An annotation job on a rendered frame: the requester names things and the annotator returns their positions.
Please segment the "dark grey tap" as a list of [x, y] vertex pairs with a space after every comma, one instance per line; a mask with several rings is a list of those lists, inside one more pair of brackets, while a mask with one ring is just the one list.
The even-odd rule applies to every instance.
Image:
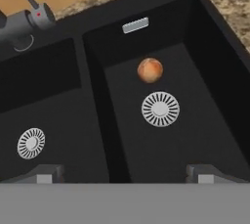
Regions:
[[6, 16], [0, 10], [0, 43], [11, 44], [17, 52], [24, 52], [32, 47], [35, 29], [46, 30], [56, 24], [55, 15], [46, 3], [27, 1], [32, 6], [31, 11], [22, 10]]

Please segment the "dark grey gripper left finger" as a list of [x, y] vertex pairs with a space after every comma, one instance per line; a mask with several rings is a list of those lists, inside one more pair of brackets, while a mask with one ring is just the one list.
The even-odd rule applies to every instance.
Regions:
[[56, 184], [64, 182], [61, 164], [40, 164], [28, 173], [3, 180], [5, 184]]

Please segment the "black double sink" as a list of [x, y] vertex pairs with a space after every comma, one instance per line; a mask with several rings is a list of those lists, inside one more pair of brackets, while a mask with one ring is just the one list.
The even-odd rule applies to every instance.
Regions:
[[189, 164], [250, 182], [250, 53], [210, 0], [112, 0], [33, 36], [0, 43], [0, 182], [40, 164], [67, 183], [182, 183]]

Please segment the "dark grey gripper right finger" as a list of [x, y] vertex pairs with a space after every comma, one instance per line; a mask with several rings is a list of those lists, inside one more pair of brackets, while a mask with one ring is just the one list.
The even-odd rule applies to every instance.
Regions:
[[247, 184], [246, 180], [227, 175], [211, 164], [189, 164], [186, 182], [193, 184]]

